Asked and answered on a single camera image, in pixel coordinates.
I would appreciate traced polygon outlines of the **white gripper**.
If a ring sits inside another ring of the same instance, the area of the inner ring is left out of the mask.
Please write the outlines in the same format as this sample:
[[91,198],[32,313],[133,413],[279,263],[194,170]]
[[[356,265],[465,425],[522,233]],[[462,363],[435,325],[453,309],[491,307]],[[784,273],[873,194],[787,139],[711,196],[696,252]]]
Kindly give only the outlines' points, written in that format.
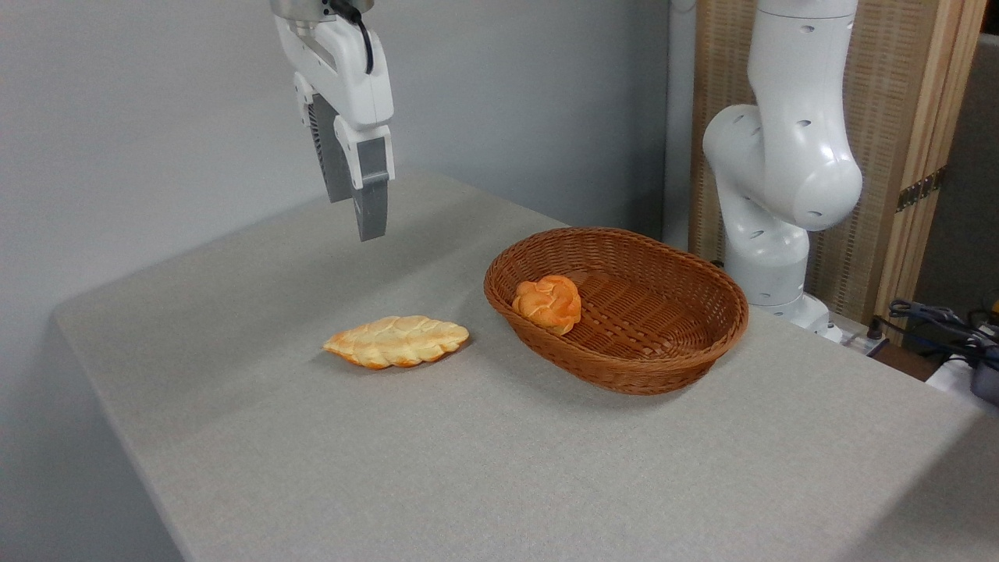
[[396,178],[386,124],[395,104],[379,37],[370,32],[372,73],[367,73],[367,47],[356,25],[340,17],[314,27],[274,19],[297,71],[300,116],[311,133],[329,202],[352,200],[361,241],[384,236],[389,182]]

